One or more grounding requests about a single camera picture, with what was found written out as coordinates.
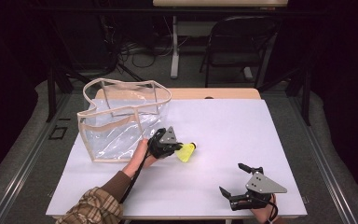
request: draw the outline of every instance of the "desk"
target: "desk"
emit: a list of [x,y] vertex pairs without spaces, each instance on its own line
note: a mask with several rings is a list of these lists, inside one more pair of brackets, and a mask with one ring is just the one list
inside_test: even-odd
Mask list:
[[[286,7],[288,0],[153,0],[155,7]],[[208,35],[211,32],[213,22],[196,22],[190,25],[189,33],[185,29],[178,31],[178,20],[173,16],[172,21],[172,35],[173,35],[173,53],[172,53],[172,66],[171,78],[178,78],[179,66],[179,49],[178,49],[178,36],[179,35]]]
[[[206,96],[215,99],[202,100]],[[167,125],[179,141],[197,142],[198,148],[187,163],[172,155],[144,169],[124,202],[124,218],[252,217],[249,210],[231,211],[219,190],[221,186],[233,195],[246,191],[251,175],[238,168],[239,162],[263,166],[266,176],[287,188],[277,195],[280,216],[307,214],[267,105],[256,90],[172,89],[169,104]],[[101,186],[124,165],[91,162],[78,136],[47,215],[62,216],[87,189]]]

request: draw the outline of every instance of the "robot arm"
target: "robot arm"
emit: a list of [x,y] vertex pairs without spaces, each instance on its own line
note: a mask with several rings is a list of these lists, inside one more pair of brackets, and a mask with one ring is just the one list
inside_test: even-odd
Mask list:
[[263,174],[263,168],[252,168],[239,163],[240,169],[252,173],[252,178],[246,184],[245,194],[232,196],[227,190],[220,188],[222,195],[229,200],[231,210],[264,208],[269,204],[273,193],[286,193],[287,189],[269,179]]
[[156,133],[147,142],[148,151],[156,159],[164,159],[171,156],[175,150],[180,150],[182,144],[176,141],[173,127],[168,130],[158,129]]

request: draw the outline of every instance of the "person's hand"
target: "person's hand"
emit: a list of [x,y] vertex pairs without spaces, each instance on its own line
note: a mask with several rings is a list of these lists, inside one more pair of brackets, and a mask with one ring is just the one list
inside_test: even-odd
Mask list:
[[[275,197],[276,196],[272,194],[269,201],[275,203],[276,205]],[[255,215],[258,223],[266,223],[266,221],[269,219],[269,216],[271,215],[272,208],[272,205],[267,204],[267,206],[264,208],[251,209],[251,212]]]
[[[122,170],[124,174],[126,174],[130,178],[133,178],[135,172],[138,170],[142,160],[145,157],[145,153],[147,153],[147,141],[148,140],[145,138],[139,141],[138,147],[135,149],[135,152],[133,153],[131,160]],[[154,156],[148,155],[145,160],[143,168],[149,167],[156,160],[157,159]]]

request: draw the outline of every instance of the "person's arm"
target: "person's arm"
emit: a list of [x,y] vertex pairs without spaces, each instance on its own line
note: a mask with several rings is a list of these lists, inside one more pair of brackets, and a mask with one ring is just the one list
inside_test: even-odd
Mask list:
[[[118,171],[102,187],[88,190],[79,200],[78,204],[69,210],[65,216],[56,221],[61,223],[113,223],[117,224],[123,214],[119,203],[131,179],[138,170],[139,165],[147,152],[147,139],[139,142],[131,160]],[[144,168],[150,166],[157,159],[147,157]]]

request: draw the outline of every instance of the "dark background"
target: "dark background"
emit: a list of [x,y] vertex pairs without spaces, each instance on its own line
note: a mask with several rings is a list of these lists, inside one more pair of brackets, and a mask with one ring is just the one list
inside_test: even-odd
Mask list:
[[[77,3],[92,5],[86,0]],[[347,10],[330,27],[326,48],[311,70],[311,89],[324,100],[333,144],[358,183],[358,1],[350,3],[340,1],[341,6],[348,4],[344,8]],[[332,1],[292,0],[288,7],[324,9],[334,5]],[[112,55],[102,41],[103,33],[89,32],[101,31],[101,27],[97,27],[98,19],[78,19],[84,21],[82,27],[68,29],[62,22],[69,25],[72,19],[65,17],[55,18],[62,22],[58,22],[61,27],[54,27],[50,21],[25,11],[21,3],[0,0],[0,162],[32,115],[37,102],[34,87],[47,79],[52,61],[59,60],[77,69],[112,66]],[[323,25],[319,21],[283,21],[271,53],[266,81],[297,66],[301,56],[312,48],[312,40]],[[57,36],[57,28],[65,36]],[[37,32],[46,38],[38,38],[34,35]],[[78,48],[77,52],[66,50],[65,44],[75,46],[77,41],[85,40],[89,48]]]

